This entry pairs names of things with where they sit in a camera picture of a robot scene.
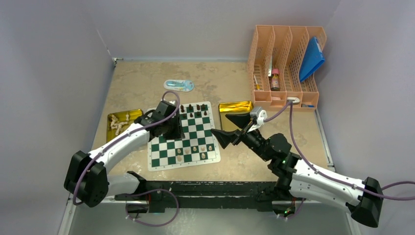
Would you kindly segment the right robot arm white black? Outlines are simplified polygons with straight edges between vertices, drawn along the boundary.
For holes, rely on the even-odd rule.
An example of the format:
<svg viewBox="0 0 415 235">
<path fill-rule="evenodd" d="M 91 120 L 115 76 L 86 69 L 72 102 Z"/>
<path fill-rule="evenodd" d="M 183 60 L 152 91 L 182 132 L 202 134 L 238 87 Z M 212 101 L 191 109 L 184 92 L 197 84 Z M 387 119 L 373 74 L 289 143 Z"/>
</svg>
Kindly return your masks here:
<svg viewBox="0 0 415 235">
<path fill-rule="evenodd" d="M 355 221 L 372 228 L 379 226 L 383 192 L 377 180 L 347 177 L 319 167 L 298 153 L 281 133 L 264 138 L 259 128 L 267 119 L 266 111 L 245 114 L 227 114 L 227 119 L 238 126 L 234 131 L 212 129 L 222 148 L 229 144 L 245 144 L 278 177 L 276 196 L 287 199 L 306 198 L 319 201 L 350 213 Z"/>
</svg>

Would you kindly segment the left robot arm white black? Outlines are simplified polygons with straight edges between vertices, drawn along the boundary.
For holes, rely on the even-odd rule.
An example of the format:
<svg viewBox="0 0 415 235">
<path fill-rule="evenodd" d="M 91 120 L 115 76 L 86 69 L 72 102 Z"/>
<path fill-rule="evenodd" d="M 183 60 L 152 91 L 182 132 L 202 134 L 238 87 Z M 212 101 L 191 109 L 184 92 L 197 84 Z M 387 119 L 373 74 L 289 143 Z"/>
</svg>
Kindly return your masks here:
<svg viewBox="0 0 415 235">
<path fill-rule="evenodd" d="M 140 200 L 146 194 L 145 185 L 132 173 L 110 177 L 108 173 L 134 150 L 146 146 L 152 139 L 184 137 L 180 124 L 180 105 L 177 101 L 159 102 L 134 120 L 119 136 L 88 153 L 76 152 L 70 161 L 64 188 L 72 194 L 72 202 L 92 208 L 107 196 L 128 194 Z"/>
</svg>

